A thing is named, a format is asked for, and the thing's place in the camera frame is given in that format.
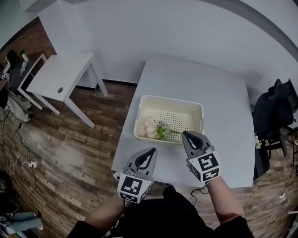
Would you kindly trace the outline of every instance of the power outlet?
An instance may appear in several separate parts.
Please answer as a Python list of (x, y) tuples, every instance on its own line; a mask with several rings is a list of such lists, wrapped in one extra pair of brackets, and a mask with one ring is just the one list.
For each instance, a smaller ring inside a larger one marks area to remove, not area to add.
[(33, 162), (33, 161), (29, 162), (28, 165), (29, 165), (29, 167), (32, 167), (33, 166), (33, 168), (36, 168), (37, 167), (37, 163), (36, 162)]

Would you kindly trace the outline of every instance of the white side table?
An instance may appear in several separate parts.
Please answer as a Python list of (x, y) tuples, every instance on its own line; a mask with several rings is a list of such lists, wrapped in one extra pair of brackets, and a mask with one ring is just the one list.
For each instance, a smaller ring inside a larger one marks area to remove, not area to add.
[(86, 71), (91, 80), (98, 83), (103, 95), (108, 97), (108, 91), (102, 79), (97, 77), (92, 58), (92, 53), (52, 55), (35, 75), (27, 91), (33, 93), (58, 115), (60, 112), (43, 97), (64, 102), (79, 118), (93, 128), (95, 124), (69, 98)]

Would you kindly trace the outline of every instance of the black sleeve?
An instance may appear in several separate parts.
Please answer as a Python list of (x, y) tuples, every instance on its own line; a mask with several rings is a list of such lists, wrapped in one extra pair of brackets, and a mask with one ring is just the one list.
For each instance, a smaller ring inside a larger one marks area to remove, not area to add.
[(246, 219), (236, 217), (215, 229), (215, 237), (253, 238)]
[(98, 228), (84, 222), (84, 221), (78, 221), (70, 234), (67, 236), (67, 238), (75, 238), (75, 237), (85, 237), (88, 235), (88, 237), (95, 237), (95, 238), (101, 238), (105, 234), (103, 234)]

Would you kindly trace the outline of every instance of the person's arm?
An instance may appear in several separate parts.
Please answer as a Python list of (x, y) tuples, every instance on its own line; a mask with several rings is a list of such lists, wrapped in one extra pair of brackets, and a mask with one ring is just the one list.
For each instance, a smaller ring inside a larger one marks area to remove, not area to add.
[(5, 79), (0, 81), (0, 91), (5, 87), (7, 81)]
[(113, 195), (101, 207), (89, 214), (85, 222), (107, 233), (116, 224), (124, 212), (124, 202), (117, 194)]
[(222, 177), (211, 180), (207, 187), (220, 224), (236, 217), (244, 218), (242, 205)]

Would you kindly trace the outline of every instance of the white basket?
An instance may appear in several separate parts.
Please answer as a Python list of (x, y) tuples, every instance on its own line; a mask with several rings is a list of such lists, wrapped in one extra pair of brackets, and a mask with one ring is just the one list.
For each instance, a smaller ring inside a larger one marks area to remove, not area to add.
[(181, 134), (171, 133), (164, 140), (149, 139), (144, 137), (142, 125), (147, 117), (154, 116), (160, 121), (170, 125), (172, 130), (178, 132), (195, 131), (204, 134), (203, 131), (203, 106), (196, 102), (188, 102), (177, 99), (169, 99), (144, 95), (141, 98), (136, 115), (134, 135), (145, 143), (170, 143), (183, 144)]

